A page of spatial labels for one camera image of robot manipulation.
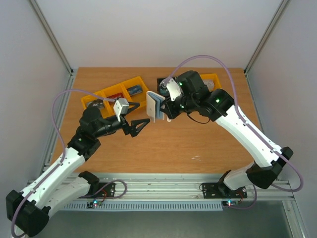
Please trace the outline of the beige card holder wallet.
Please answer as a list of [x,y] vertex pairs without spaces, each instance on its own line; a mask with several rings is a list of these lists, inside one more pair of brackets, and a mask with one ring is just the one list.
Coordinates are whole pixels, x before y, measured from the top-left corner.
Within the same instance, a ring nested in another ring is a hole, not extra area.
[[[151,122],[155,123],[156,120],[164,120],[159,118],[159,110],[163,108],[162,102],[165,98],[166,97],[153,91],[146,93],[146,112]],[[166,121],[171,122],[171,119],[167,117]]]

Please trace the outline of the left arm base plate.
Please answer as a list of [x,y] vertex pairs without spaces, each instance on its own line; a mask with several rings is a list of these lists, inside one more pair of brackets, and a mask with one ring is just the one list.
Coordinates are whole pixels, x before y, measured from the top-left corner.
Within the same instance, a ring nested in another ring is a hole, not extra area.
[[100,182],[97,185],[91,185],[88,193],[80,198],[100,198],[100,197],[114,197],[116,183],[107,184]]

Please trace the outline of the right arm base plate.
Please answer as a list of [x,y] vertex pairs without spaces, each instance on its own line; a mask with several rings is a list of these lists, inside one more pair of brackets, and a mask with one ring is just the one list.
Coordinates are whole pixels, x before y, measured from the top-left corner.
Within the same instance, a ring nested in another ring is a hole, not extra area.
[[237,190],[230,190],[227,186],[218,182],[204,182],[199,185],[199,190],[203,193],[204,199],[244,199],[248,197],[245,187],[241,187]]

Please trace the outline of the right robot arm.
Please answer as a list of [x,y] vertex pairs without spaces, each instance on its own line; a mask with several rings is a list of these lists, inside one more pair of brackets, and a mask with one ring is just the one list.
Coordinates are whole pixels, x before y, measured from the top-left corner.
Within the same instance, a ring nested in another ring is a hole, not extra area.
[[280,147],[268,139],[242,112],[225,90],[210,91],[196,71],[164,79],[159,87],[169,93],[161,103],[161,111],[169,119],[181,113],[198,112],[227,130],[252,156],[254,162],[237,170],[228,170],[217,182],[222,198],[238,189],[255,185],[269,188],[293,155],[289,147]]

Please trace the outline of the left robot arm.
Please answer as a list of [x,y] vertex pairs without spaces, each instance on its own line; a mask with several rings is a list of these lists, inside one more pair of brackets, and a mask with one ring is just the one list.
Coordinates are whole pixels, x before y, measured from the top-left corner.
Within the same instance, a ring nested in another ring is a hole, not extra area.
[[20,192],[12,190],[6,196],[6,213],[11,221],[12,237],[33,237],[71,201],[99,194],[99,179],[88,171],[80,173],[63,188],[59,186],[98,150],[101,145],[99,137],[112,135],[118,130],[131,137],[137,136],[150,119],[128,122],[125,117],[138,107],[139,103],[119,99],[114,103],[115,114],[108,118],[103,118],[100,109],[93,105],[83,111],[75,135],[64,145],[59,158],[34,182]]

